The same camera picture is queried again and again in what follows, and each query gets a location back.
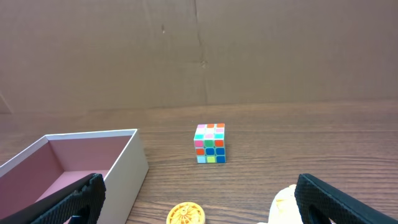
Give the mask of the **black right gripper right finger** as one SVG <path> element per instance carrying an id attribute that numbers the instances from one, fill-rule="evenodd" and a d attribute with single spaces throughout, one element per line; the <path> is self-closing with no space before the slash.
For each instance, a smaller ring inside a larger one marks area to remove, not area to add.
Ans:
<path id="1" fill-rule="evenodd" d="M 295 198 L 304 224 L 397 224 L 311 174 L 299 175 Z"/>

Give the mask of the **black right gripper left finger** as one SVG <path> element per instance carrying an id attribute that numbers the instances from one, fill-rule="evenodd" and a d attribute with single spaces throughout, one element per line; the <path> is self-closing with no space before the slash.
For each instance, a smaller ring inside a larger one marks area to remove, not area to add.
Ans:
<path id="1" fill-rule="evenodd" d="M 91 173 L 1 219 L 1 224 L 96 224 L 105 199 L 103 176 Z"/>

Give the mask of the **white duck toy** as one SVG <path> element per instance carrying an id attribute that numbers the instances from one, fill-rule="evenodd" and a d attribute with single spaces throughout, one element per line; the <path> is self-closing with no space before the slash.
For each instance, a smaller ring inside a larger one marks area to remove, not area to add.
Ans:
<path id="1" fill-rule="evenodd" d="M 303 224 L 295 198 L 296 186 L 292 184 L 280 190 L 272 201 L 268 222 L 258 224 Z"/>

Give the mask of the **white cardboard box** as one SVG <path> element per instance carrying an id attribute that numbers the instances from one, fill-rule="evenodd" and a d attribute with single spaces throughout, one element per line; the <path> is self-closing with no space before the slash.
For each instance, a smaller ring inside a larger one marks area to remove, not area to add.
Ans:
<path id="1" fill-rule="evenodd" d="M 137 129 L 46 134 L 1 166 L 1 218 L 99 173 L 99 223 L 126 223 L 148 170 Z"/>

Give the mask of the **multicolour puzzle cube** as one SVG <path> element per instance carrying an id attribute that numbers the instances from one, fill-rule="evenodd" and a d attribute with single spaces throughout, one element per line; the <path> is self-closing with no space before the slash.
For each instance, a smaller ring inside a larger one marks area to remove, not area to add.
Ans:
<path id="1" fill-rule="evenodd" d="M 225 124 L 198 124 L 193 145 L 198 164 L 226 163 Z"/>

